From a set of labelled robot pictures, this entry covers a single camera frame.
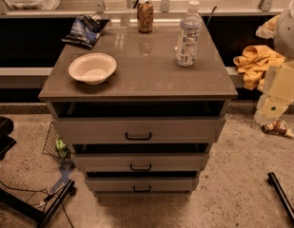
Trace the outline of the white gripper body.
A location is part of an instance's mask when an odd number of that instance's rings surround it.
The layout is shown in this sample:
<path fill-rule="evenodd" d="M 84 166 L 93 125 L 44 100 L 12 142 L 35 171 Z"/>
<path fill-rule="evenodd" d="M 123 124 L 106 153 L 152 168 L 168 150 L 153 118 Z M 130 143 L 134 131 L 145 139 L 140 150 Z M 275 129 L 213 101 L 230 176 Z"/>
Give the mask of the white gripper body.
<path fill-rule="evenodd" d="M 294 103 L 294 60 L 279 67 L 270 66 L 265 74 L 263 95 L 257 103 L 254 120 L 257 124 L 277 121 Z"/>

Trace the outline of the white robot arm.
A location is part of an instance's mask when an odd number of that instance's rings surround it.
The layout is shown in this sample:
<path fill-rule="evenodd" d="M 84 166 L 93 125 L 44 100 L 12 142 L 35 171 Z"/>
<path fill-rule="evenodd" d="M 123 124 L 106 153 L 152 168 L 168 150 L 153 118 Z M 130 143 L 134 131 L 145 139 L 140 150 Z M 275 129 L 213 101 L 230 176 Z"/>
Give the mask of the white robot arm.
<path fill-rule="evenodd" d="M 274 43 L 286 60 L 279 67 L 271 66 L 265 74 L 263 95 L 254 115 L 260 125 L 277 121 L 294 103 L 294 0 L 277 21 Z"/>

